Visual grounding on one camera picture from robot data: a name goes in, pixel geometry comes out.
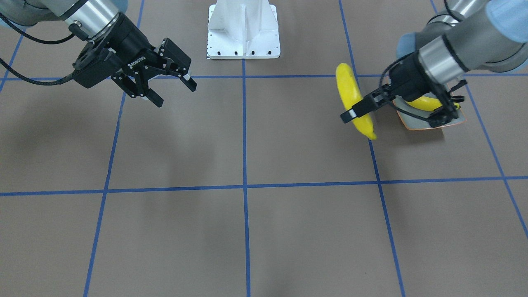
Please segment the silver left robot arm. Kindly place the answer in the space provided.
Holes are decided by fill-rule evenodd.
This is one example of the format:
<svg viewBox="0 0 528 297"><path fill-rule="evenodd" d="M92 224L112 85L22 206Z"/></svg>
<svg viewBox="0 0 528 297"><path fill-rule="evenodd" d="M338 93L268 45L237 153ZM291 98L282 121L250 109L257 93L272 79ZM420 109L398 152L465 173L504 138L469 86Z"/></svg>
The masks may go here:
<svg viewBox="0 0 528 297"><path fill-rule="evenodd" d="M369 114L383 106L438 128L460 118L463 96L452 93L466 85L472 70L508 73L527 64L526 0L451 0L420 32L403 35L397 59L382 73L377 89L362 96L351 67L336 68L344 123L352 122L373 137Z"/></svg>

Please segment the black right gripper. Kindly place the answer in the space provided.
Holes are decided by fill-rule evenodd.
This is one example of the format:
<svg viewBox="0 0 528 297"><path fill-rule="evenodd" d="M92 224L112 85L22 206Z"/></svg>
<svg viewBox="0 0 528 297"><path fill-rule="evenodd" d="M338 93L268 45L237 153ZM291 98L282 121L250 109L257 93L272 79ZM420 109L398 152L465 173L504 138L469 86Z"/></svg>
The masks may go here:
<svg viewBox="0 0 528 297"><path fill-rule="evenodd" d="M171 39L164 38L156 53L147 37L123 12L117 13L113 21L100 38L87 42L73 63L75 82L91 88L111 76L129 97L146 98L160 108L164 99L148 84L159 71L155 68L133 69L146 63L165 65L163 69L168 75L180 79L191 92L196 91L197 83L190 73L192 59Z"/></svg>

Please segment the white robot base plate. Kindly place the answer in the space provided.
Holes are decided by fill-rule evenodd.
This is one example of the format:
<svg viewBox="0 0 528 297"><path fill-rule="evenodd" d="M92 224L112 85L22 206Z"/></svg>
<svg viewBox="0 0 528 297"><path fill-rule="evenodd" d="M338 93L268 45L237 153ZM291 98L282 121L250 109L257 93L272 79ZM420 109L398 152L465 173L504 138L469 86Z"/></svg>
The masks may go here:
<svg viewBox="0 0 528 297"><path fill-rule="evenodd" d="M281 56L277 8L269 1L218 0L208 12L208 59Z"/></svg>

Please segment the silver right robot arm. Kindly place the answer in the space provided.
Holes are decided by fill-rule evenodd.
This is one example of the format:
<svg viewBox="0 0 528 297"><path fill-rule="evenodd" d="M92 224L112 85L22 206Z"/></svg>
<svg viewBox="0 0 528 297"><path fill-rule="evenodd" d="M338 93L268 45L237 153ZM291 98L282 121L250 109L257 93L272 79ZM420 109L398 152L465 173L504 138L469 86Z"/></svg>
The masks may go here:
<svg viewBox="0 0 528 297"><path fill-rule="evenodd" d="M157 107L164 100L148 83L159 75L176 77L194 92L197 84L190 75L191 58L168 38L157 47L151 45L126 16L126 9L126 1L116 0L2 0L1 22L27 39L59 45L76 37L86 44L72 64L72 73L55 81L30 79L4 60L1 64L15 77L38 86L73 80L91 88L110 78L126 95L146 98ZM64 22L70 35L60 40L42 40L23 31L50 21Z"/></svg>

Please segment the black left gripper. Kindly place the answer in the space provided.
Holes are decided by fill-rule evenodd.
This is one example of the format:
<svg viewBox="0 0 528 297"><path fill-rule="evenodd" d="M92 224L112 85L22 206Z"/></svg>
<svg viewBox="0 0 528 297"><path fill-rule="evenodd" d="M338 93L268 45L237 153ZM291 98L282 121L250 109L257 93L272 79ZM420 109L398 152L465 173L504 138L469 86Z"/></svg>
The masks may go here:
<svg viewBox="0 0 528 297"><path fill-rule="evenodd" d="M421 96L437 98L443 107L432 113L421 111L407 105ZM461 121L462 113L459 103L464 96L453 96L445 85L434 82L428 77L419 61L418 53L410 53L392 62L382 73L378 88L365 95L358 103L341 113L343 123L365 116L388 105L403 115L404 120L416 125L439 128L453 122Z"/></svg>

